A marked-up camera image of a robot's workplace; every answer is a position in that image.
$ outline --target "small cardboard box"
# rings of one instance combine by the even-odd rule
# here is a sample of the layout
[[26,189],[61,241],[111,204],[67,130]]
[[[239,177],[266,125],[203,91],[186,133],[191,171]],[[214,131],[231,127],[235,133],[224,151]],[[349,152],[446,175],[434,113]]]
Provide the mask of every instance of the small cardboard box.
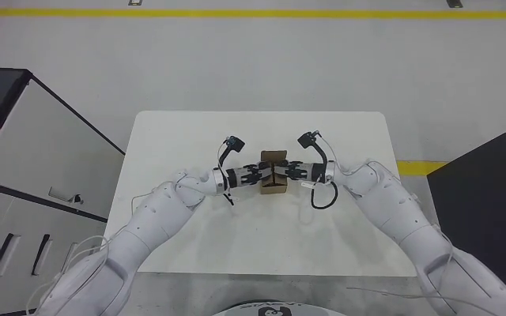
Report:
[[260,160],[270,164],[272,174],[269,178],[262,180],[260,186],[260,194],[278,194],[286,192],[288,188],[288,180],[285,176],[274,174],[274,163],[286,159],[286,150],[263,150],[260,153]]

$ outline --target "white cabinet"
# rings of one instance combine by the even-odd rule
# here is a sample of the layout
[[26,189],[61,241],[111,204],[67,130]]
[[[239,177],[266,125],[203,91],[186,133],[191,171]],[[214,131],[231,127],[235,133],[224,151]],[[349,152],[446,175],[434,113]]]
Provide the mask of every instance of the white cabinet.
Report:
[[103,218],[122,162],[121,152],[35,81],[0,133],[0,185]]
[[23,310],[73,246],[104,233],[123,157],[30,72],[0,69],[0,314]]
[[[62,270],[73,244],[104,230],[105,223],[98,220],[14,198],[0,224],[0,243],[11,235],[0,259],[0,314],[23,310],[35,289]],[[97,245],[99,239],[80,249]],[[30,308],[37,307],[42,294]]]

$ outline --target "yellow tape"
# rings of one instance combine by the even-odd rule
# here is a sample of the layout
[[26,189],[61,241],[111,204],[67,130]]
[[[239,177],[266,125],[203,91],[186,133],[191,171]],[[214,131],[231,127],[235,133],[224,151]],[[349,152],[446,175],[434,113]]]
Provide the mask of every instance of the yellow tape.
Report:
[[397,169],[400,175],[428,175],[445,164],[443,161],[397,160]]
[[336,9],[44,9],[0,8],[2,17],[189,17],[399,20],[498,20],[506,11],[371,11]]

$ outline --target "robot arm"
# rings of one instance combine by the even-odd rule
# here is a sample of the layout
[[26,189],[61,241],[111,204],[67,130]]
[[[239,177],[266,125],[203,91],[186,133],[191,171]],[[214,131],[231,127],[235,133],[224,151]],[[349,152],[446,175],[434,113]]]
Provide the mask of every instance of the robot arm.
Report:
[[159,245],[169,240],[193,215],[203,194],[192,198],[177,182],[159,185],[137,207],[128,225],[108,247],[92,254],[61,277],[36,311],[38,315],[117,315],[130,296],[134,274]]
[[[306,134],[299,142],[307,148],[308,137],[314,136]],[[174,181],[162,183],[138,206],[128,225],[106,248],[58,275],[59,282],[44,296],[36,313],[117,315],[130,296],[140,265],[181,229],[206,195],[220,195],[230,188],[256,184],[272,170],[269,165],[259,163],[226,171],[214,168],[204,178],[185,171],[178,173]],[[430,297],[428,301],[439,315],[489,315],[462,301],[504,314],[504,284],[478,259],[453,248],[383,165],[369,162],[354,172],[344,173],[336,162],[324,157],[321,164],[286,162],[274,166],[274,172],[294,180],[333,181],[344,186],[371,223],[396,242],[413,262],[422,291]]]
[[474,256],[454,248],[383,165],[370,162],[353,175],[338,177],[371,223],[413,262],[421,289],[439,315],[490,316],[462,301],[504,314],[504,283]]

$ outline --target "cabinet door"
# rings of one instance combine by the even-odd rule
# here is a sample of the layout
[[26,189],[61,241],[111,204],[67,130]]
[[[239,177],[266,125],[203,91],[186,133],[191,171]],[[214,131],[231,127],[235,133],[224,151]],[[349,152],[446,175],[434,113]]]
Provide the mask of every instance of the cabinet door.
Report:
[[[0,260],[0,314],[23,310],[33,291],[62,270],[71,247],[89,236],[101,235],[104,226],[96,220],[14,198],[0,224],[0,243],[12,235]],[[34,271],[45,235],[45,247]],[[94,245],[100,245],[100,240],[90,241],[80,250]],[[43,293],[37,293],[30,308],[37,307]]]
[[[122,163],[121,152],[34,81],[0,131],[0,185],[104,218]],[[64,201],[75,194],[83,204]]]

